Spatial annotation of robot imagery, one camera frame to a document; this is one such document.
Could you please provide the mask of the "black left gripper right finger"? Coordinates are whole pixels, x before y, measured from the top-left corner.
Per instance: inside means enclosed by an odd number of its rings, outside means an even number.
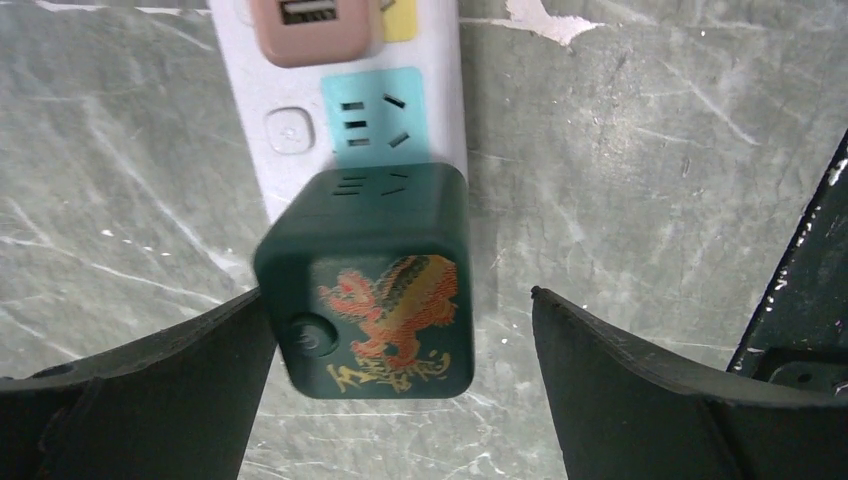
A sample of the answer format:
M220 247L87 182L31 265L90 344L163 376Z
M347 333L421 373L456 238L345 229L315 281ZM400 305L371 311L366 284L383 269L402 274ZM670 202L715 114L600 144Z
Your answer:
M847 401L694 362L531 292L535 348L571 479L843 479Z

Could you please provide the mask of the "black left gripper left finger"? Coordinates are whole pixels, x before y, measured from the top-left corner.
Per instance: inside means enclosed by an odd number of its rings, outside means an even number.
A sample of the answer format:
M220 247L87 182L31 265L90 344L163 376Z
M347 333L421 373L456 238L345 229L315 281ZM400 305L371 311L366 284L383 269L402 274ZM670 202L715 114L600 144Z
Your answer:
M276 348L257 290L1 381L5 479L234 479Z

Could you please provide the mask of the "small pink charger plug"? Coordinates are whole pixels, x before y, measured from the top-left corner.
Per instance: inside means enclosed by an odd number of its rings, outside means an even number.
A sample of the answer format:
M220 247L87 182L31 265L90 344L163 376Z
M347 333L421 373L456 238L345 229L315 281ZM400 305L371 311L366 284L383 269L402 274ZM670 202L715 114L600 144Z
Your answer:
M383 43L377 1L253 0L249 9L260 51L277 67L352 62Z

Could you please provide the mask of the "white multicolour power strip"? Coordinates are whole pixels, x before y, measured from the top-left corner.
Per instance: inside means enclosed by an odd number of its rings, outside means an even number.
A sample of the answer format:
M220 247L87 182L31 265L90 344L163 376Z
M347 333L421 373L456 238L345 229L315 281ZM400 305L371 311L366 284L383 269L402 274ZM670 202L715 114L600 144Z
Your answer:
M261 53L250 2L209 7L270 220L325 169L427 161L466 169L457 2L377 1L379 50L298 68Z

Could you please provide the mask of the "dark green cube socket adapter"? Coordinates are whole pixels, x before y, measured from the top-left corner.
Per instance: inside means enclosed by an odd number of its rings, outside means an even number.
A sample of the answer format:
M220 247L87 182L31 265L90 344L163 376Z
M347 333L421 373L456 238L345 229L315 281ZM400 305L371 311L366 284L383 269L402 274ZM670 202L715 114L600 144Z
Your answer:
M315 175L253 260L289 378L315 399L441 399L475 371L468 185L447 163Z

